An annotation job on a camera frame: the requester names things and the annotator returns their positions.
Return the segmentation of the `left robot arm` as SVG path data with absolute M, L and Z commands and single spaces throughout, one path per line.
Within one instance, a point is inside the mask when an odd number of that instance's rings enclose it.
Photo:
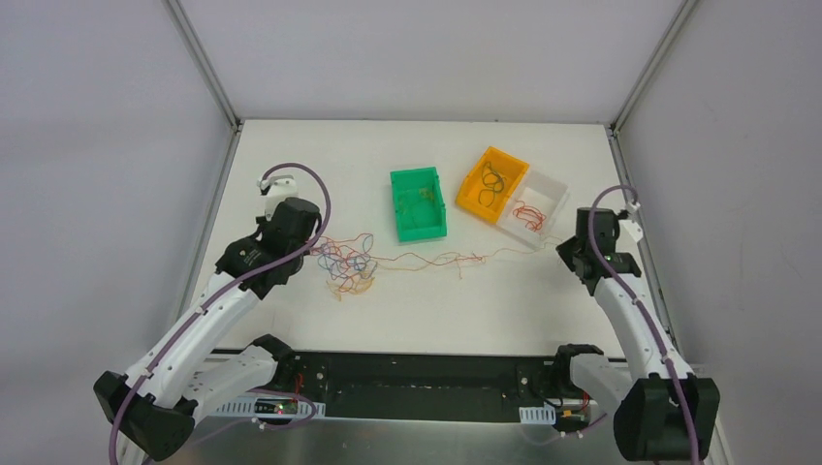
M 126 437 L 154 461 L 174 455 L 210 413 L 271 380 L 286 348 L 272 336 L 202 376 L 197 368 L 246 313 L 300 271 L 331 210 L 298 197 L 280 201 L 257 230 L 231 242 L 201 296 L 124 374 L 104 372 L 93 386 L 111 423 L 109 461 Z

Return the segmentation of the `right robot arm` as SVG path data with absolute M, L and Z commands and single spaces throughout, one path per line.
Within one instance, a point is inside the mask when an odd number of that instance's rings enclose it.
M 684 360 L 645 299 L 634 257 L 617 250 L 625 214 L 581 207 L 574 235 L 556 251 L 608 318 L 628 371 L 593 345 L 566 344 L 549 369 L 563 397 L 580 390 L 611 417 L 616 446 L 628 461 L 699 464 L 710 451 L 720 392 Z

